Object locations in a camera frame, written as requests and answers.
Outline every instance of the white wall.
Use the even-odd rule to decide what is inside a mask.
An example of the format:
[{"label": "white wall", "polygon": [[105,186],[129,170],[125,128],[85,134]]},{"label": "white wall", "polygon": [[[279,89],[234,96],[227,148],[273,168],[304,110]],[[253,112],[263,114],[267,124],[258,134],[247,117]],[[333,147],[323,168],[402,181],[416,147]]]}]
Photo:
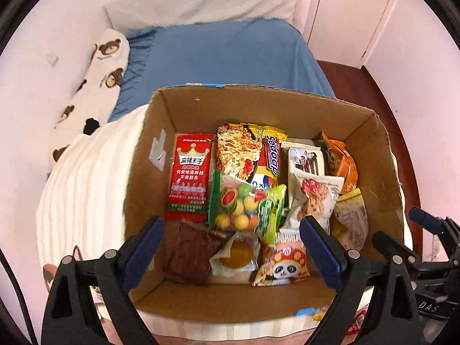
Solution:
[{"label": "white wall", "polygon": [[460,221],[458,47],[423,0],[397,0],[365,66],[401,128],[422,208]]},{"label": "white wall", "polygon": [[[46,181],[50,132],[83,79],[94,40],[110,27],[103,9],[109,1],[40,0],[0,57],[0,246],[24,291],[38,337],[47,293],[38,260],[35,210]],[[300,15],[305,20],[309,1],[302,0]],[[49,53],[59,57],[54,68],[46,60]],[[3,272],[0,296],[25,332]]]}]

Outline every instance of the cardboard box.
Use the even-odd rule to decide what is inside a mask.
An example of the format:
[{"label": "cardboard box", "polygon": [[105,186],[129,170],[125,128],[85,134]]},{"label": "cardboard box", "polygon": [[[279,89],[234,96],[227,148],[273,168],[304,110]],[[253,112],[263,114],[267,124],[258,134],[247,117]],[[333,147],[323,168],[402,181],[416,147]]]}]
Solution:
[{"label": "cardboard box", "polygon": [[[324,130],[344,141],[354,158],[369,217],[369,237],[363,253],[382,256],[371,235],[383,230],[403,242],[403,206],[385,127],[374,111],[344,101],[253,86],[181,86],[158,90],[146,112],[125,199],[126,238],[136,234],[152,215],[164,216],[176,133],[216,133],[225,122],[273,125],[291,138],[315,139]],[[149,160],[154,139],[164,131],[167,154],[163,171]],[[252,323],[293,317],[300,309],[328,305],[327,289],[313,266],[303,282],[276,287],[241,285],[195,286],[164,279],[165,243],[131,298],[147,313],[179,321]]]}]

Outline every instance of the crown logo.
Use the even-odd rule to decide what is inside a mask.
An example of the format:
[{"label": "crown logo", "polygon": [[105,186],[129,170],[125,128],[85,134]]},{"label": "crown logo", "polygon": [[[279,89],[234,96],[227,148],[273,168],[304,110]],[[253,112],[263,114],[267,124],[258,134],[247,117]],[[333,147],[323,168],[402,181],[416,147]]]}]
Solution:
[{"label": "crown logo", "polygon": [[206,148],[203,153],[197,152],[195,150],[196,144],[190,144],[190,150],[188,152],[183,152],[181,148],[177,148],[176,151],[179,155],[180,164],[194,164],[196,166],[201,166],[209,153],[209,149]]}]

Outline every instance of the wooden floor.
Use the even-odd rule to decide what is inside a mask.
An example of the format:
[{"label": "wooden floor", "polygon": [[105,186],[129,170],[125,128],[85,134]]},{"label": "wooden floor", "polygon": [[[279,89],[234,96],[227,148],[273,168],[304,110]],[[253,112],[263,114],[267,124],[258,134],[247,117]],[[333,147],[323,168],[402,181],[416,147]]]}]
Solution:
[{"label": "wooden floor", "polygon": [[406,217],[408,218],[409,227],[412,232],[414,250],[421,256],[422,229],[411,222],[408,217],[408,212],[412,207],[420,206],[419,190],[409,151],[392,110],[388,106],[379,87],[365,68],[358,70],[335,63],[320,61],[318,63],[338,99],[373,109],[385,125],[390,136],[392,152],[398,162],[398,175],[406,198]]}]

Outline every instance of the blue gripper pad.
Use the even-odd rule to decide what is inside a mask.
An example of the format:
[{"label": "blue gripper pad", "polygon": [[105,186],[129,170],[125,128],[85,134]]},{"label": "blue gripper pad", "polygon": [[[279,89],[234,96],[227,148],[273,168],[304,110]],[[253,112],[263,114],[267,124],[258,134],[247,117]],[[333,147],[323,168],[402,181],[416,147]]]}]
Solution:
[{"label": "blue gripper pad", "polygon": [[340,275],[343,272],[342,265],[321,237],[323,233],[325,237],[329,237],[321,228],[319,223],[312,217],[305,217],[300,222],[300,239],[305,244],[307,251],[313,259],[324,283],[328,288],[332,288],[336,292],[342,289],[342,281]]},{"label": "blue gripper pad", "polygon": [[441,222],[431,214],[423,211],[418,207],[413,207],[410,209],[409,218],[433,235],[442,234],[443,229]]},{"label": "blue gripper pad", "polygon": [[126,261],[121,281],[121,288],[128,292],[137,287],[142,280],[143,274],[149,267],[158,246],[162,242],[165,225],[161,218],[151,218],[141,232],[134,236],[137,247],[132,251]]}]

